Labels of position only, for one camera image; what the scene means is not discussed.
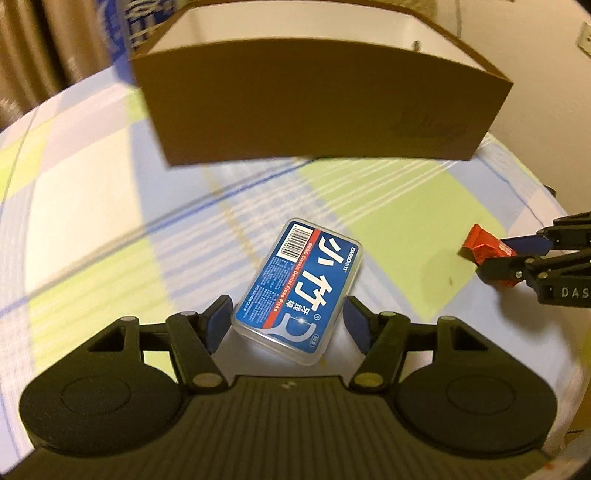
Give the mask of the red small packet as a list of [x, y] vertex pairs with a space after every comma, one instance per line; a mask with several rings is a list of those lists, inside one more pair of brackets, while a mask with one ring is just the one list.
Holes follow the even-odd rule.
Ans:
[[518, 253], [502, 240], [474, 224], [458, 254], [480, 267], [488, 259], [516, 257]]

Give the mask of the clear dental floss box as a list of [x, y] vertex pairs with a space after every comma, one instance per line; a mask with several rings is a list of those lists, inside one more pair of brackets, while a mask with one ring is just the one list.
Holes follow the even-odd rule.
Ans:
[[291, 218], [236, 307], [232, 326], [297, 364], [317, 363], [362, 258], [359, 241]]

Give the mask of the plaid tablecloth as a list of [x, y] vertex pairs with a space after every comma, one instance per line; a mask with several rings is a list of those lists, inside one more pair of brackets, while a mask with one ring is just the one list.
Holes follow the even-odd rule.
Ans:
[[294, 217], [360, 243], [353, 294], [370, 309], [459, 317], [542, 376], [559, 400], [556, 446], [590, 379], [590, 314], [486, 285], [459, 250], [474, 225], [512, 237], [562, 215], [493, 137], [460, 162], [169, 168], [140, 91], [106, 69], [1, 135], [1, 467], [30, 451], [18, 400], [36, 374], [121, 316], [239, 301]]

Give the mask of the brown cardboard storage box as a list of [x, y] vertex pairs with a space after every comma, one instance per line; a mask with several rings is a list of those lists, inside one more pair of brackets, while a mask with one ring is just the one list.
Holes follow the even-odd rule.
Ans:
[[171, 165], [274, 157], [469, 159], [511, 80], [377, 1], [200, 1], [130, 64]]

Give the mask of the dark blue milk carton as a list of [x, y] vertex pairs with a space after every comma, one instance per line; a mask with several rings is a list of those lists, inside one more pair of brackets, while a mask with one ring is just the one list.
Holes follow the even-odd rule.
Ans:
[[184, 0], [98, 0], [96, 20], [118, 78], [134, 85], [134, 52], [156, 28], [187, 4]]

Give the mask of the brown patterned curtain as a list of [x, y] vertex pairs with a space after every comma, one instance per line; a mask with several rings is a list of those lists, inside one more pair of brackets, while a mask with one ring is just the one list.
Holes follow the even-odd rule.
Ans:
[[98, 1], [1, 2], [1, 127], [111, 64]]

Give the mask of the beige wall switch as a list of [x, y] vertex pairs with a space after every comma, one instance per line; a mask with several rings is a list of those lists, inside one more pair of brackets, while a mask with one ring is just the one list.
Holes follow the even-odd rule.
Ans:
[[578, 49], [588, 57], [591, 57], [591, 25], [584, 22], [577, 37]]

